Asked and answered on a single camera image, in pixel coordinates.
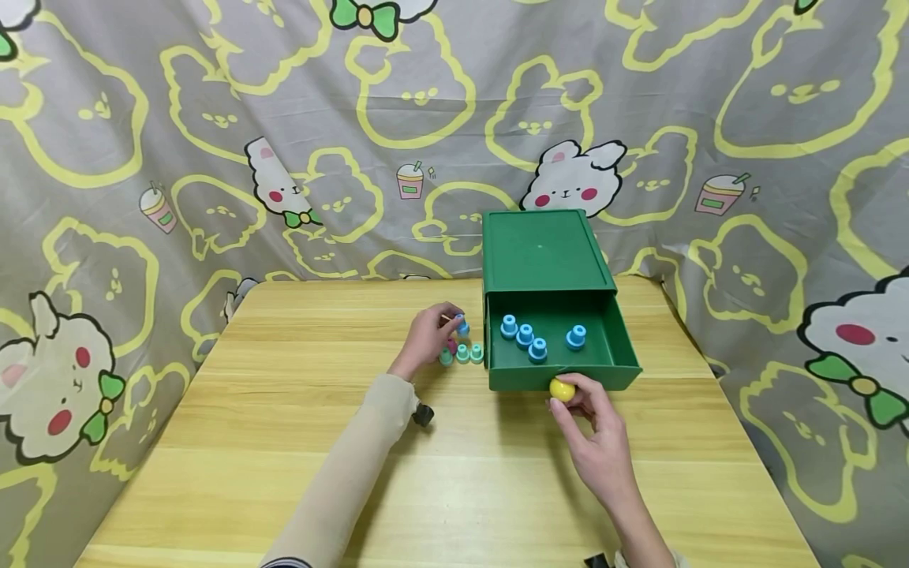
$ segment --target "black object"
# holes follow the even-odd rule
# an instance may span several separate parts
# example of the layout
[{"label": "black object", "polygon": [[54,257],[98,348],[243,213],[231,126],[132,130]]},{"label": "black object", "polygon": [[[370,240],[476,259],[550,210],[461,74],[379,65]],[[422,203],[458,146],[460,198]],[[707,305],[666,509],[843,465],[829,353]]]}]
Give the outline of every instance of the black object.
[{"label": "black object", "polygon": [[416,404],[416,412],[413,414],[414,422],[425,428],[432,422],[433,416],[435,416],[435,411],[432,408],[423,403]]},{"label": "black object", "polygon": [[599,553],[596,556],[591,556],[584,561],[584,564],[587,565],[587,568],[612,568],[609,565],[609,562],[606,560],[606,555]]}]

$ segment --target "forearm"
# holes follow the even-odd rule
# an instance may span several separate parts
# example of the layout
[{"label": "forearm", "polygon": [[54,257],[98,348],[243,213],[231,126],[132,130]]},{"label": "forearm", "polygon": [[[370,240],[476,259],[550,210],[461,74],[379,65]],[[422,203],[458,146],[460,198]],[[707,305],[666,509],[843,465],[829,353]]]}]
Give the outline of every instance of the forearm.
[{"label": "forearm", "polygon": [[263,564],[283,557],[314,568],[340,563],[385,457],[416,405],[412,384],[390,374],[375,379]]},{"label": "forearm", "polygon": [[637,487],[618,499],[612,499],[606,511],[613,521],[622,543],[621,556],[629,568],[675,568],[674,555],[666,546],[663,536],[656,528],[653,517],[647,511],[644,498]]}]

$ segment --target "wooden table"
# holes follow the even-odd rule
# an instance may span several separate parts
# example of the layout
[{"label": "wooden table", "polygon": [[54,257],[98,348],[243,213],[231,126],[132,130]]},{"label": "wooden table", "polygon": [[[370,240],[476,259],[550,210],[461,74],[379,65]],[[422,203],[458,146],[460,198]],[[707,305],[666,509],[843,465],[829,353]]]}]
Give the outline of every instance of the wooden table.
[{"label": "wooden table", "polygon": [[[667,542],[695,568],[817,563],[661,290],[616,279],[644,373],[613,395]],[[80,568],[249,568],[279,533],[415,312],[451,300],[481,335],[478,280],[259,284]],[[345,565],[581,566],[614,551],[542,393],[488,390],[441,365],[366,506]]]}]

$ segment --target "beige sleeve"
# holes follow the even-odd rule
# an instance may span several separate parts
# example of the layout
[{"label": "beige sleeve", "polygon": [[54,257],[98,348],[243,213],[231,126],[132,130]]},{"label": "beige sleeve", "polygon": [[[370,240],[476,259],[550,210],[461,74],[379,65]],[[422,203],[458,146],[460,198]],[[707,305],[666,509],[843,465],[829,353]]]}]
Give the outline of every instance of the beige sleeve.
[{"label": "beige sleeve", "polygon": [[[675,568],[691,568],[691,564],[685,560],[684,556],[674,550],[671,550],[669,552],[673,554],[673,558],[675,559]],[[615,564],[615,568],[634,568],[633,566],[629,566],[625,561],[624,556],[622,556],[622,551],[615,552],[615,560],[613,564]]]},{"label": "beige sleeve", "polygon": [[262,565],[285,557],[313,568],[335,568],[341,562],[385,457],[418,402],[414,386],[404,379],[376,377]]}]

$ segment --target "fabric curtain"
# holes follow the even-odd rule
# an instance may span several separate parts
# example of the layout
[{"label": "fabric curtain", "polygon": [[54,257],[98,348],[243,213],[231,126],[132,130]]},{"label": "fabric curtain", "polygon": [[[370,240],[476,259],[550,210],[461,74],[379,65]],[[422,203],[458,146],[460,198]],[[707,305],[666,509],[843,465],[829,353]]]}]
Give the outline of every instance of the fabric curtain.
[{"label": "fabric curtain", "polygon": [[907,16],[3,0],[0,567],[75,561],[256,284],[478,277],[481,212],[560,207],[663,284],[823,566],[903,565]]}]

